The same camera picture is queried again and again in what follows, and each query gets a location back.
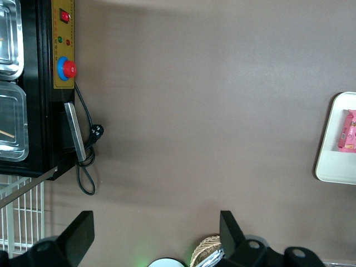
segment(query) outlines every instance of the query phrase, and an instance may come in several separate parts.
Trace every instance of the power cord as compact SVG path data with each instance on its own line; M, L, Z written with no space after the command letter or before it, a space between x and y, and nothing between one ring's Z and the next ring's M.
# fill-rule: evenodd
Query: power cord
M77 182L78 182L78 186L79 188L87 195L92 196L95 194L95 183L92 179L92 177L90 176L89 172L87 171L87 167L89 167L90 165L92 165L95 161L95 151L93 148L93 145L96 143L97 140L100 139L100 137L103 135L104 133L104 128L101 125L98 124L93 124L92 118L90 116L89 110L84 102L83 96L80 93L80 90L77 86L77 83L75 83L75 90L78 94L78 97L80 99L80 102L83 105L83 108L85 110L86 116L88 118L88 122L89 122L89 127L90 127L90 134L89 134L89 139L88 141L84 144L84 149L85 151L89 151L88 152L88 156L84 161L78 161L76 160L76 167L77 167ZM80 169L82 169L85 173L85 175L87 176L91 186L92 186L92 191L89 192L87 191L81 182L81 178L80 178Z

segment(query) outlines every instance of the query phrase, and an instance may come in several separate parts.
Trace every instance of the food container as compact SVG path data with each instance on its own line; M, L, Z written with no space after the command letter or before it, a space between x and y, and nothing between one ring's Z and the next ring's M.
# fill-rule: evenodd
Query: food container
M0 80L15 80L23 72L23 38L20 4L0 1Z
M0 160L22 161L28 155L26 94L0 81Z

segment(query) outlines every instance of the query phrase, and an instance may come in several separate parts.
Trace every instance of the blue button ring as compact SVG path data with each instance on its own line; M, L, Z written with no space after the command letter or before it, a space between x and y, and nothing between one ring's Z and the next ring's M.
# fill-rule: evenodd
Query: blue button ring
M65 73L63 72L63 65L65 64L65 62L69 60L67 57L60 57L58 59L58 63L57 63L57 72L58 72L58 75L59 77L61 78L61 80L63 81L68 81L69 78L67 78L65 76Z

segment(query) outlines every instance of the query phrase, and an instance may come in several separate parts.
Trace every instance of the control panel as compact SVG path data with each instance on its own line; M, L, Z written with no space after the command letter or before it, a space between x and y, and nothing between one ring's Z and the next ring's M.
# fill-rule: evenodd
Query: control panel
M52 0L53 86L73 89L77 67L74 63L74 0Z

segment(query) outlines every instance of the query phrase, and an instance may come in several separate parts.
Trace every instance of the white wire rack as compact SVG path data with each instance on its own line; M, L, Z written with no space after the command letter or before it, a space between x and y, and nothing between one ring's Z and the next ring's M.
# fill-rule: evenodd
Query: white wire rack
M29 177L0 175L0 197L10 195L32 181ZM9 257L23 254L45 237L44 182L1 209L0 250Z

